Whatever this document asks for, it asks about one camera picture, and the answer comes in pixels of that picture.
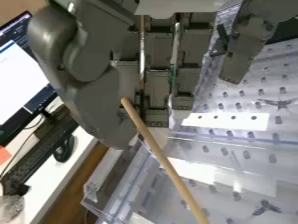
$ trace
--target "wooden dowel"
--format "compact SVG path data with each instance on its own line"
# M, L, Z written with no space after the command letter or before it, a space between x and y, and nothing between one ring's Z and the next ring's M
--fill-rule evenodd
M156 158L157 158L160 164L163 165L171 179L175 183L175 186L176 186L180 194L183 195L184 200L187 201L187 203L191 207L191 210L195 214L195 217L196 217L199 223L208 224L209 221L208 221L207 215L205 215L201 207L199 206L199 204L189 192L189 189L185 186L184 181L181 180L181 178L175 170L175 167L172 166L172 164L171 164L171 162L169 162L169 160L168 160L168 158L167 158L167 156L165 156L165 154L164 154L164 152L163 152L163 150L161 150L161 148L160 148L160 146L159 146L159 144L157 144L139 114L137 114L137 111L135 110L127 97L124 97L121 99L121 104L123 104L123 106L128 112L128 115L137 127L139 132L141 133L143 137L147 140L147 143L149 144L149 146L152 148L152 152L156 155Z

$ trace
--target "pegboard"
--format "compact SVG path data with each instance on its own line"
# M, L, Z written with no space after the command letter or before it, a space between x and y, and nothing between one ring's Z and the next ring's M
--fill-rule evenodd
M217 13L228 32L238 8ZM297 61L297 39L268 45L233 85L219 78L224 56L204 57L192 119L176 122L164 151L211 224L298 223ZM197 223L145 145L140 153L97 223L129 223L133 213Z

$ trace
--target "monitor screen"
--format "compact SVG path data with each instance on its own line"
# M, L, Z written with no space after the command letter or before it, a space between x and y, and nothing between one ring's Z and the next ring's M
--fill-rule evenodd
M31 17L24 12L0 27L0 145L56 97L28 46Z

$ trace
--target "gray robotic arm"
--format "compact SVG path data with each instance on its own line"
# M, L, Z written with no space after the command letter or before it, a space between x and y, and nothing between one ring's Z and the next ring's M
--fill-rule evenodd
M124 93L111 52L125 44L135 18L113 1L82 1L76 17L52 3L28 27L30 45L75 119L120 149L128 148L136 129L120 109Z

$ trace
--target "hole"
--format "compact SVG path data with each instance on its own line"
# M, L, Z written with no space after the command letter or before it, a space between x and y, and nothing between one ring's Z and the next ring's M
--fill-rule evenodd
M227 131L227 135L228 135L229 137L233 137L233 132L232 132L232 131Z
M286 74L282 75L282 80L284 81L288 80L288 75Z
M217 188L213 185L209 185L209 190L212 193L217 193Z
M254 138L254 133L250 131L250 132L248 133L248 136L249 136L249 138Z
M244 90L240 91L240 96L245 96L245 91Z
M196 181L195 181L195 180L192 180L192 179L189 179L189 184L191 184L191 186L192 186L192 187L196 187L196 186L197 186Z
M280 135L278 135L278 133L273 133L273 140L274 141L280 141Z
M211 135L215 135L215 131L212 129L209 130L209 134Z
M269 155L269 162L270 163L277 163L277 156L276 156L276 154L270 154Z
M244 157L245 157L245 159L250 159L250 158L252 158L252 157L250 157L250 153L249 153L248 150L244 151Z
M211 216L211 213L209 213L209 211L208 211L208 209L207 209L207 208L203 208L203 212L205 213L207 217L209 217L209 216Z
M260 96L265 95L264 89L260 89L260 90L258 90L258 95L260 95Z
M241 109L241 103L236 103L236 108L240 110Z
M276 116L276 124L282 124L282 117L281 116Z
M184 206L185 209L188 208L188 204L187 204L187 201L185 200L181 200L180 201L180 204Z
M232 218L228 218L228 219L227 219L227 224L235 224L235 221L233 221Z
M208 152L209 152L209 148L208 148L208 146L207 146L207 145L204 145L204 146L203 146L203 151L204 151L205 153L208 153Z
M223 104L223 103L219 104L219 108L220 108L221 110L224 109L224 104Z
M286 87L280 88L280 94L286 94Z
M224 156L229 155L229 151L228 151L228 149L225 147L221 148L221 153L223 153Z
M235 201L241 201L241 195L238 192L233 192Z
M256 108L260 109L261 108L261 103L256 102Z

